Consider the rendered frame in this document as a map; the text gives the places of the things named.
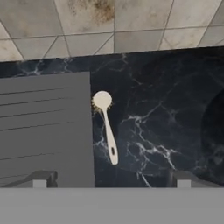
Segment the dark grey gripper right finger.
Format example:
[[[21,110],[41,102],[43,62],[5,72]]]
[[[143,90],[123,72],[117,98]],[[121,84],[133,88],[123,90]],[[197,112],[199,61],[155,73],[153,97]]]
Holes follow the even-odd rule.
[[[189,171],[174,171],[169,174],[169,187],[174,188],[221,188],[221,185],[200,179]]]

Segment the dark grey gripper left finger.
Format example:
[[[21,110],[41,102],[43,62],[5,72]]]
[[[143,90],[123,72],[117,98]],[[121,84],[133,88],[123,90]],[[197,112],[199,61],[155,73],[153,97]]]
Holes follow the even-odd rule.
[[[56,171],[34,171],[26,178],[2,185],[2,188],[55,188],[58,186],[57,179],[58,173]]]

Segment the grey sink basin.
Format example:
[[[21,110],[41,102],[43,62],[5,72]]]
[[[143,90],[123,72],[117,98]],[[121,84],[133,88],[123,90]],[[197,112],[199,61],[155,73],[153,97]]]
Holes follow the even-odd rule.
[[[0,79],[0,186],[35,171],[95,185],[90,73]]]

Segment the white dish brush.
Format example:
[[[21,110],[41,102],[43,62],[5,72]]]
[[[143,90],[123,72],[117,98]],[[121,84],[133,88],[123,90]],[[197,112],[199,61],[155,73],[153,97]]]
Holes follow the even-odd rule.
[[[118,150],[116,146],[116,140],[114,138],[114,134],[111,129],[108,117],[108,109],[112,104],[112,96],[107,91],[98,91],[97,93],[94,94],[91,104],[94,108],[94,111],[102,112],[106,130],[106,138],[107,138],[108,154],[110,162],[112,165],[117,165]]]

